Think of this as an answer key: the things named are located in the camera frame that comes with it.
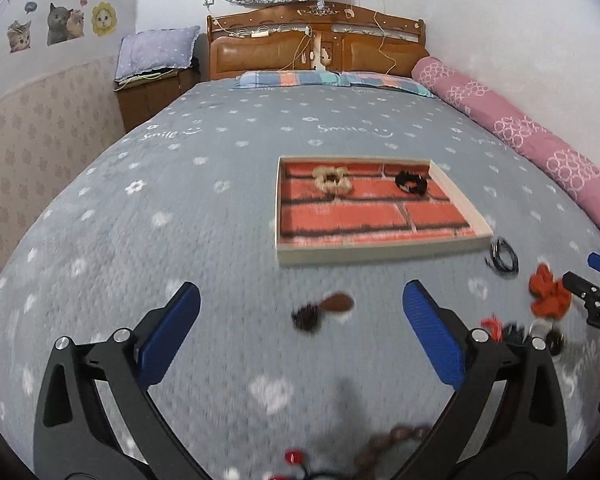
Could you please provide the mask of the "plaid pillow left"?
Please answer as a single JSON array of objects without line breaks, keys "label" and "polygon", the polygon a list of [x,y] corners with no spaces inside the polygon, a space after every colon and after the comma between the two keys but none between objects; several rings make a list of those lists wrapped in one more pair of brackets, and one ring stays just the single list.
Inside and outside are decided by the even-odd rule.
[{"label": "plaid pillow left", "polygon": [[344,87],[350,86],[346,77],[332,72],[314,70],[252,70],[235,79],[238,89],[294,88],[304,86]]}]

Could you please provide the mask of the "plaid pillow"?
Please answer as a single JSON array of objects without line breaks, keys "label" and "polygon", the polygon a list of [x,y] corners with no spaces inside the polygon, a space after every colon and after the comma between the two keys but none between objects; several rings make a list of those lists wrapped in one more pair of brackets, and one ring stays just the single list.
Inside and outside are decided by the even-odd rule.
[{"label": "plaid pillow", "polygon": [[374,72],[342,72],[343,81],[351,87],[366,87],[376,89],[391,89],[433,99],[434,94],[425,86],[412,78],[380,74]]},{"label": "plaid pillow", "polygon": [[238,89],[294,88],[304,86],[344,87],[350,86],[346,77],[332,72],[314,70],[252,70],[235,79]]}]

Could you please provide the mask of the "tabby kitten wall sticker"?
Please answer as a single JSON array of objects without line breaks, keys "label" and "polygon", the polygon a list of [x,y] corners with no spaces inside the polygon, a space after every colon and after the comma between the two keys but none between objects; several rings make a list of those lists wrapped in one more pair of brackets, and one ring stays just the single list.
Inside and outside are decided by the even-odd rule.
[{"label": "tabby kitten wall sticker", "polygon": [[7,29],[9,51],[12,53],[28,50],[31,47],[31,22],[13,21]]}]

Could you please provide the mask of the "cream scrunchie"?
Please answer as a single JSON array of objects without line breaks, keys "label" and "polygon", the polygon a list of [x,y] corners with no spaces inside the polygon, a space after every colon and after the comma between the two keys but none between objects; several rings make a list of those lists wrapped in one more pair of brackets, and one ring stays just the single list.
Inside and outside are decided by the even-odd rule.
[{"label": "cream scrunchie", "polygon": [[312,171],[317,191],[329,196],[346,196],[353,190],[347,167],[318,166]]}]

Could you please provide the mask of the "plaid pillow right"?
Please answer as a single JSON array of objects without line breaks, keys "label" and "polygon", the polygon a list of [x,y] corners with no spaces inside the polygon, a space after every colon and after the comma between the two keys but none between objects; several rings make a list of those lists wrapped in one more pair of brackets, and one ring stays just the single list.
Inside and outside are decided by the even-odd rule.
[{"label": "plaid pillow right", "polygon": [[380,74],[374,72],[342,72],[343,81],[351,87],[366,87],[376,89],[391,89],[433,99],[434,94],[425,86],[412,78]]}]

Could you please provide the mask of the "pink rolled quilt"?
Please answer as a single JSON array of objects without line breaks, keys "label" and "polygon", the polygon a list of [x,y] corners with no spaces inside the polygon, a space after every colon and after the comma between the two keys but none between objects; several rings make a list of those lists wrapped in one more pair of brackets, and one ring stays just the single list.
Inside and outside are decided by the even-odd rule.
[{"label": "pink rolled quilt", "polygon": [[535,122],[504,96],[432,56],[421,58],[413,78],[476,122],[557,183],[600,230],[600,167]]}]

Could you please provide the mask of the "beige tray brick-pattern lining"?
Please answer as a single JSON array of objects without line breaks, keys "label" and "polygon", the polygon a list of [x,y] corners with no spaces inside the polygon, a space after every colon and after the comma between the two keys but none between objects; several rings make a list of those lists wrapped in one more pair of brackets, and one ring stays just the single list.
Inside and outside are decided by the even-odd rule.
[{"label": "beige tray brick-pattern lining", "polygon": [[[346,196],[317,191],[318,166],[347,167]],[[400,171],[428,180],[425,196],[399,190]],[[275,249],[280,266],[370,263],[481,252],[493,230],[430,159],[282,156],[276,171]]]}]

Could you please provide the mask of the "grey patterned bed blanket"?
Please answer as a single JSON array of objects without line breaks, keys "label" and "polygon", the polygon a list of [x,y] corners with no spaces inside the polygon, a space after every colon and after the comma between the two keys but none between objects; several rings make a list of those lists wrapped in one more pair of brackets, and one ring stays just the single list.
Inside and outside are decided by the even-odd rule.
[{"label": "grey patterned bed blanket", "polygon": [[[281,268],[276,166],[285,155],[430,159],[516,252]],[[600,230],[528,160],[437,99],[366,88],[189,91],[114,144],[33,223],[0,277],[0,430],[32,458],[36,401],[60,336],[134,326],[184,282],[199,318],[151,396],[215,478],[281,474],[287,448],[349,469],[373,434],[430,424],[443,385],[405,318],[417,278],[469,325],[530,324],[528,278],[588,267]]]}]

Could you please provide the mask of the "red-orange scrunchie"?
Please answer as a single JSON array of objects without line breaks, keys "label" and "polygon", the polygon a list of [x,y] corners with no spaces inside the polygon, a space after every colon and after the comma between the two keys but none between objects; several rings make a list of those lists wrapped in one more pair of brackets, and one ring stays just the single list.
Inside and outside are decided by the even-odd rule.
[{"label": "red-orange scrunchie", "polygon": [[571,306],[572,293],[565,288],[561,278],[554,279],[546,263],[540,263],[530,276],[529,292],[534,298],[531,311],[537,318],[560,321]]}]

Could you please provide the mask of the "red tassel black cord pendant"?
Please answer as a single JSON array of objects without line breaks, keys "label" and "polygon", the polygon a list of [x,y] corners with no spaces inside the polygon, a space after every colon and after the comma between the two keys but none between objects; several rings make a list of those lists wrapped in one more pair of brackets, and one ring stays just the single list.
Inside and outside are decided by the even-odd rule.
[{"label": "red tassel black cord pendant", "polygon": [[480,321],[480,327],[483,328],[494,341],[503,341],[504,325],[495,314],[492,314],[490,318],[483,318]]}]

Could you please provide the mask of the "black hair tie red beads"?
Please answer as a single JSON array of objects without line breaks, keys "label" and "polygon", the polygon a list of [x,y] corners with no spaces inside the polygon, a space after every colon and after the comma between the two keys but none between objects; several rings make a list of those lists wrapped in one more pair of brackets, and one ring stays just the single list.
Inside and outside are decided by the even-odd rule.
[{"label": "black hair tie red beads", "polygon": [[320,480],[320,479],[332,479],[332,480],[349,480],[351,479],[350,474],[344,474],[343,472],[334,470],[312,470],[309,467],[306,453],[300,450],[300,448],[288,448],[284,453],[284,461],[291,467],[296,467],[301,471],[300,480]]}]

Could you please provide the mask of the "purple dotted pillow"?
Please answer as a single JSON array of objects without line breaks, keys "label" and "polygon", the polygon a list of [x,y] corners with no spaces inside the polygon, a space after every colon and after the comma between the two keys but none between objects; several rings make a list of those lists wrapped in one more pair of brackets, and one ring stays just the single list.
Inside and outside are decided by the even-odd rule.
[{"label": "purple dotted pillow", "polygon": [[114,80],[117,82],[160,70],[187,68],[200,34],[198,25],[151,29],[122,39]]}]

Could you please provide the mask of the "grey cats wall sticker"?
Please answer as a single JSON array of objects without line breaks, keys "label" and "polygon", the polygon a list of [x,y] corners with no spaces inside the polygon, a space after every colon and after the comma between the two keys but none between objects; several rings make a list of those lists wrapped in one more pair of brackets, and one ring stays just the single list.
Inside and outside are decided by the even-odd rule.
[{"label": "grey cats wall sticker", "polygon": [[67,9],[51,3],[46,23],[48,46],[84,36],[84,13],[81,10]]}]

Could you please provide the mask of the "black scrunchie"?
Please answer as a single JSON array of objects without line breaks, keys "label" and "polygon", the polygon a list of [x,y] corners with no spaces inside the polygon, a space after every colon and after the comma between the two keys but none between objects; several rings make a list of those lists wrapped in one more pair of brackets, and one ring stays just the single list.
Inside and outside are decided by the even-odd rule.
[{"label": "black scrunchie", "polygon": [[425,196],[428,190],[426,177],[408,171],[400,171],[394,178],[394,184],[399,190],[410,195]]}]

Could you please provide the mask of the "wooden nightstand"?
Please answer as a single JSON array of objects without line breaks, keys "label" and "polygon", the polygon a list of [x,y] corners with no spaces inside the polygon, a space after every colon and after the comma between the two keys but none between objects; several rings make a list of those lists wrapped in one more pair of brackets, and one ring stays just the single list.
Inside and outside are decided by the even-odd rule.
[{"label": "wooden nightstand", "polygon": [[193,68],[169,70],[115,84],[124,130],[130,132],[147,122],[182,94],[196,86],[200,73]]}]

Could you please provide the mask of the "wooden headboard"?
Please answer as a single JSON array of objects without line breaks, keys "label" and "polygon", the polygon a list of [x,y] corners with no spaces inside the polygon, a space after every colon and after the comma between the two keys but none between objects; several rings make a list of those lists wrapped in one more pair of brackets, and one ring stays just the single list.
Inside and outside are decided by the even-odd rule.
[{"label": "wooden headboard", "polygon": [[340,2],[287,3],[207,16],[209,78],[252,70],[374,72],[408,77],[426,58],[426,24]]}]

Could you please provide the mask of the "yellow flower cat sticker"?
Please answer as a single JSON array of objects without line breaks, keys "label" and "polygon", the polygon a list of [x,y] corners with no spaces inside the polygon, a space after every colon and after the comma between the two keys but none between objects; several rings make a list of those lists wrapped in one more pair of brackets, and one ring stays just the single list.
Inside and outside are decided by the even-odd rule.
[{"label": "yellow flower cat sticker", "polygon": [[116,10],[109,2],[100,2],[92,10],[91,23],[96,36],[103,37],[112,34],[118,24]]}]

